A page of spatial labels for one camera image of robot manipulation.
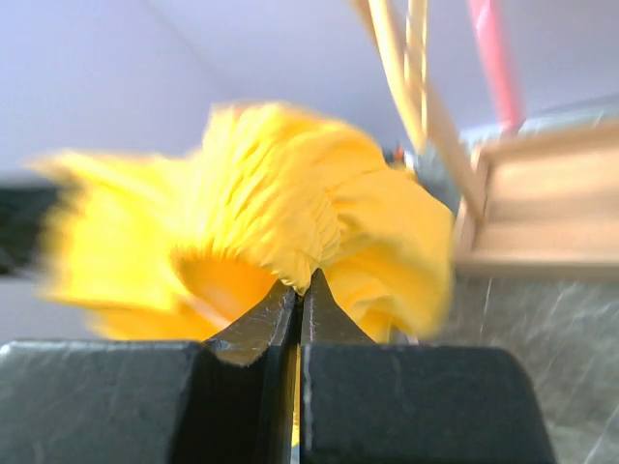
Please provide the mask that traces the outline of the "yellow shorts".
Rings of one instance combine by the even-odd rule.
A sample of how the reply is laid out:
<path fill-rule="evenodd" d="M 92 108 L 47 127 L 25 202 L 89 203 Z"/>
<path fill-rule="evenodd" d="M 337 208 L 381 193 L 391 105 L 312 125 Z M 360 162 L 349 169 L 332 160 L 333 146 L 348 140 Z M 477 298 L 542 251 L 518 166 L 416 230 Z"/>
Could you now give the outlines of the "yellow shorts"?
<path fill-rule="evenodd" d="M 316 271 L 377 341 L 447 317 L 452 213 L 344 122 L 223 106 L 182 159 L 67 150 L 36 167 L 64 189 L 44 223 L 48 294 L 106 337 L 205 339 Z"/>

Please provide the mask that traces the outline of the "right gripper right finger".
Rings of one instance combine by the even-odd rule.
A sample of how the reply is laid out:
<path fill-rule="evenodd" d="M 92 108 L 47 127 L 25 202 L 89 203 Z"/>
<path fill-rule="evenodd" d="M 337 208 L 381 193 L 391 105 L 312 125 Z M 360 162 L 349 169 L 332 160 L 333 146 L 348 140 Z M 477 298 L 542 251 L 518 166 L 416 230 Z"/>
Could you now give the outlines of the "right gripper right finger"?
<path fill-rule="evenodd" d="M 301 329 L 304 463 L 552 463 L 532 382 L 497 348 L 380 344 L 314 273 Z"/>

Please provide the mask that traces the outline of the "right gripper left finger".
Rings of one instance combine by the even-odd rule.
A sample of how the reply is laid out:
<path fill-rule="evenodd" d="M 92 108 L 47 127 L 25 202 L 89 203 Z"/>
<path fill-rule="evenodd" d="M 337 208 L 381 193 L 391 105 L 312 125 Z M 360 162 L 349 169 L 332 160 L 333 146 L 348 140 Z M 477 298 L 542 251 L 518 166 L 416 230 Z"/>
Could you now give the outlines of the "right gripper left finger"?
<path fill-rule="evenodd" d="M 1 349 L 5 463 L 286 463 L 296 296 L 275 285 L 204 341 Z"/>

